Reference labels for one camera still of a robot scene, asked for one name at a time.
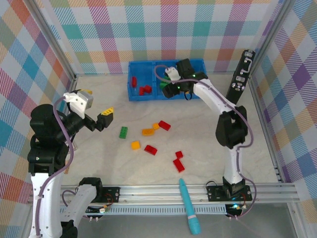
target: plaid wallpaper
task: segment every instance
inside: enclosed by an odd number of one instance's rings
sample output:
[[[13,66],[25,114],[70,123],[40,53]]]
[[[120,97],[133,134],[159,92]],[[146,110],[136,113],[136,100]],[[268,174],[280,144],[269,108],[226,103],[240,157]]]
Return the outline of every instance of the plaid wallpaper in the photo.
[[[131,60],[183,58],[234,71],[244,49],[262,45],[283,0],[37,3],[74,71],[90,74],[127,72]]]
[[[16,238],[32,191],[30,113],[70,80],[22,0],[0,0],[0,237]]]
[[[317,234],[317,0],[297,0],[254,75],[286,182]]]

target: blue tray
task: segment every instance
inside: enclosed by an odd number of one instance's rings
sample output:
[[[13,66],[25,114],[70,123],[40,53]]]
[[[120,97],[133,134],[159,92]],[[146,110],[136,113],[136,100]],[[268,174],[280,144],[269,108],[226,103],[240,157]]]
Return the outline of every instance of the blue tray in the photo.
[[[154,75],[154,67],[159,64],[164,64],[168,67],[176,67],[176,63],[179,59],[173,60],[148,60],[148,61],[131,61],[129,62],[129,73],[128,73],[128,95],[129,101],[149,101],[149,100],[174,100],[174,99],[185,99],[184,94],[176,95],[170,99],[166,98],[160,87],[160,80]],[[203,59],[191,59],[190,63],[194,68],[195,72],[203,71],[205,74],[205,64]],[[164,77],[165,69],[158,68],[158,75]],[[137,78],[137,87],[132,87],[132,77]],[[144,93],[144,96],[139,96],[139,88],[145,85],[152,86],[152,93]]]

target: toy brick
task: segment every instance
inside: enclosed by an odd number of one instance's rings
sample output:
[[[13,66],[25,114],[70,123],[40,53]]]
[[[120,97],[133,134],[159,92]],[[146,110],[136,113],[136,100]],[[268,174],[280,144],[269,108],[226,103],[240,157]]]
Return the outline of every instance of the toy brick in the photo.
[[[161,128],[163,128],[164,130],[169,130],[170,129],[170,124],[167,124],[166,122],[164,122],[164,121],[160,121],[159,123],[158,123],[158,125],[161,127]]]
[[[158,123],[154,123],[154,124],[153,124],[153,129],[154,129],[154,130],[159,129],[159,124],[158,124]]]
[[[183,172],[185,170],[182,162],[179,159],[173,160],[175,167],[177,168],[178,172]]]
[[[139,96],[144,96],[144,88],[143,87],[139,88]]]
[[[176,154],[176,157],[177,157],[178,159],[181,159],[181,158],[184,157],[184,155],[183,155],[183,153],[182,153],[181,151],[177,151],[175,154]]]
[[[133,141],[131,143],[131,148],[132,150],[138,150],[141,148],[140,142],[139,141]]]
[[[154,129],[153,128],[143,129],[142,130],[142,135],[144,135],[144,136],[154,135]]]
[[[137,77],[133,76],[132,77],[132,88],[136,88],[137,87]]]
[[[111,114],[111,113],[114,113],[114,108],[113,108],[113,107],[108,108],[107,110],[103,111],[103,112],[101,113],[101,115],[103,115],[103,116],[108,116],[108,115]]]
[[[150,85],[145,85],[144,92],[146,93],[152,93],[152,87]]]
[[[119,138],[125,139],[127,137],[128,128],[126,126],[121,127]]]
[[[151,155],[155,155],[157,153],[157,151],[158,151],[156,148],[154,148],[151,145],[147,145],[144,150],[146,152],[150,153]]]

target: white floor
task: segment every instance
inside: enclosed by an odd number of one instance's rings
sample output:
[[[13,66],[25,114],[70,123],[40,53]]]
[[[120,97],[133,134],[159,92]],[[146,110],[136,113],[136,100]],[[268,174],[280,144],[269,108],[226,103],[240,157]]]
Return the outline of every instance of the white floor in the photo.
[[[225,95],[231,75],[209,75],[214,86]],[[77,89],[93,91],[94,102],[86,113],[94,119],[114,107],[114,120],[103,132],[83,128],[75,137],[77,150],[64,185],[76,185],[83,177],[99,177],[103,184],[177,184],[179,178],[190,183],[221,183],[225,148],[215,137],[218,116],[202,100],[129,102],[127,74],[87,76],[78,79]],[[277,182],[260,121],[249,88],[239,105],[246,107],[255,141],[243,152],[243,173],[254,182]],[[144,137],[141,130],[163,120],[171,129],[159,129]],[[122,126],[128,127],[120,139]],[[141,149],[132,151],[130,143],[139,140]],[[158,149],[155,156],[144,151],[149,144]],[[181,150],[185,171],[178,173],[173,160]]]

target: metal rail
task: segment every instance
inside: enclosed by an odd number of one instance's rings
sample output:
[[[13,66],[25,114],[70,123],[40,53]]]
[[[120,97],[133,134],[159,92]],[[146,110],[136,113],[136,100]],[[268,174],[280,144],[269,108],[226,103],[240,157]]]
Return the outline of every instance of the metal rail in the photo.
[[[119,186],[120,199],[117,205],[181,205],[182,197],[178,185],[113,185]],[[249,184],[252,194],[254,188]],[[258,183],[256,203],[291,203],[300,202],[296,188],[292,183]],[[75,190],[75,185],[64,185],[61,187],[61,193],[66,190]],[[208,202],[205,185],[189,184],[187,185],[193,204],[232,204],[228,202]],[[70,202],[74,195],[65,194],[66,202]],[[91,206],[103,205],[103,203],[92,203]]]

